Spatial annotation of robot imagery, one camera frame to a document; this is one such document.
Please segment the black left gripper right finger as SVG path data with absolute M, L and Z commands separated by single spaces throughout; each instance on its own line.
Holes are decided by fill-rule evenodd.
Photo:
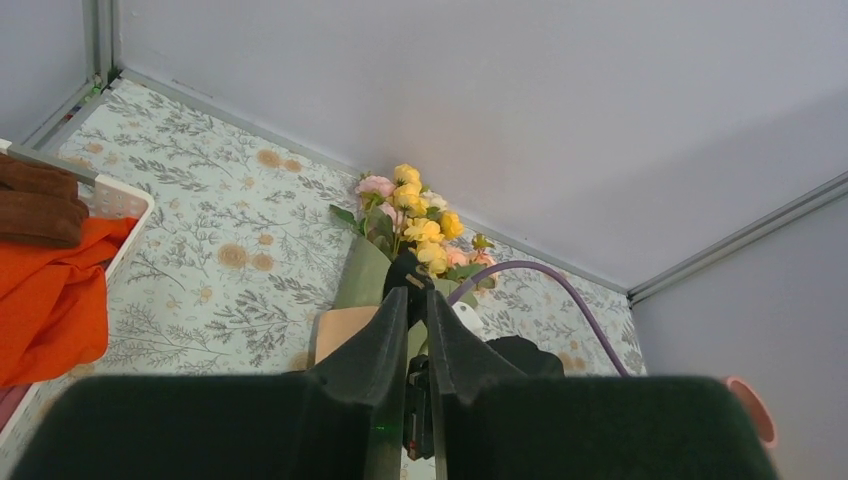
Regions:
M 531 377 L 427 299 L 440 479 L 773 479 L 743 406 L 707 377 Z

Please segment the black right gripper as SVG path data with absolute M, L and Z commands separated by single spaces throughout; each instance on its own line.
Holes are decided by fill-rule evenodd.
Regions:
M 500 337 L 486 344 L 506 361 L 530 377 L 561 378 L 562 361 L 519 336 Z M 433 414 L 426 352 L 411 358 L 405 385 L 405 452 L 411 460 L 430 459 L 435 454 Z

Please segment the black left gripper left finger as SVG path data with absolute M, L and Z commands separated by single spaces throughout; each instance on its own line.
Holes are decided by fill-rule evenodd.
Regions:
M 16 479 L 396 479 L 407 292 L 305 371 L 94 376 L 52 405 Z

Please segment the green peach wrapping paper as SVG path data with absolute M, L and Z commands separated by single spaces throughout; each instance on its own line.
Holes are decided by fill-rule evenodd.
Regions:
M 325 360 L 369 323 L 383 299 L 385 275 L 390 265 L 389 258 L 369 241 L 360 237 L 354 242 L 334 304 L 317 320 L 310 365 Z M 460 286 L 446 279 L 436 278 L 433 282 L 445 297 Z M 473 309 L 477 305 L 472 293 L 464 294 L 459 301 Z M 428 352 L 427 329 L 419 322 L 408 333 L 405 368 L 412 357 L 424 352 Z

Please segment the black ribbon gold lettering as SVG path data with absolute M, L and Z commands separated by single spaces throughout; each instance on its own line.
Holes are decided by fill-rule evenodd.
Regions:
M 387 298 L 394 289 L 403 288 L 407 293 L 407 328 L 426 320 L 427 297 L 435 291 L 435 284 L 427 269 L 415 252 L 402 251 L 392 261 L 385 275 L 383 298 Z

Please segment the yellow pink flower bunch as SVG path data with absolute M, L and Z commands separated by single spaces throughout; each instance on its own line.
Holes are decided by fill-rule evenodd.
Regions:
M 455 244 L 465 234 L 459 214 L 410 164 L 396 166 L 390 177 L 362 174 L 354 195 L 357 212 L 332 205 L 331 214 L 390 260 L 411 253 L 430 277 L 457 284 L 496 264 L 494 243 L 481 233 L 469 248 Z

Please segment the pink cylindrical vase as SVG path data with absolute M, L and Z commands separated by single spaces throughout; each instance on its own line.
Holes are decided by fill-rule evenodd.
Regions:
M 764 447 L 774 449 L 778 443 L 776 422 L 759 393 L 737 376 L 725 377 L 723 383 L 747 412 Z

